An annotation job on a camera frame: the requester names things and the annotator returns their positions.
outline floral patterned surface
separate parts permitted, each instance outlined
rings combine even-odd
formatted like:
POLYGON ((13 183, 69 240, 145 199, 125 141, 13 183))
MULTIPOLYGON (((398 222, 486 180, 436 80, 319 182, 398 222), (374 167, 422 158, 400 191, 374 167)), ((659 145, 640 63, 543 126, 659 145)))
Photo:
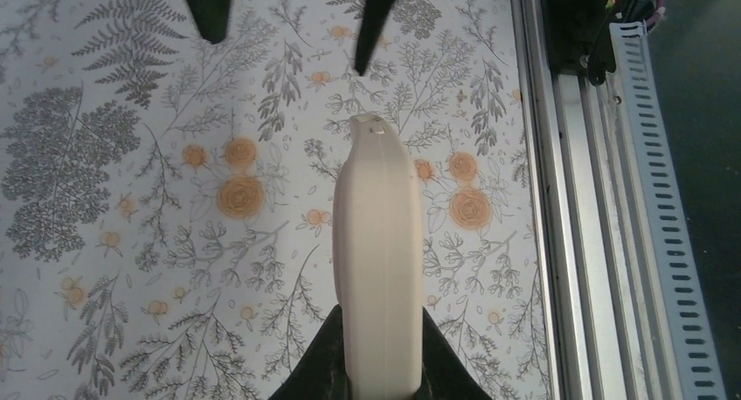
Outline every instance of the floral patterned surface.
POLYGON ((494 399, 547 398, 509 0, 0 0, 0 398, 264 399, 336 304, 347 119, 396 125, 426 307, 494 399))

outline white plastic object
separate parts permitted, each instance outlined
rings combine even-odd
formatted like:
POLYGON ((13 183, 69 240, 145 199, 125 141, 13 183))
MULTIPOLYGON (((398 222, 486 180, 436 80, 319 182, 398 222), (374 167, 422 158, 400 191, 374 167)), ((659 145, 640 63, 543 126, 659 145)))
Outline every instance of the white plastic object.
POLYGON ((417 172, 392 126, 350 118, 332 225, 353 400, 408 400, 422 379, 422 214, 417 172))

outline purple cable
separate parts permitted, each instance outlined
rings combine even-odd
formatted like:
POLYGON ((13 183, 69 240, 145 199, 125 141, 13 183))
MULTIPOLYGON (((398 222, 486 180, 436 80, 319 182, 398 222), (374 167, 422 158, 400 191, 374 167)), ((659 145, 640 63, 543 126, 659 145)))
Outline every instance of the purple cable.
POLYGON ((665 10, 660 9, 666 9, 665 7, 666 0, 656 0, 656 12, 649 20, 646 21, 646 27, 651 28, 654 27, 657 23, 659 23, 659 20, 663 16, 661 13, 665 10))

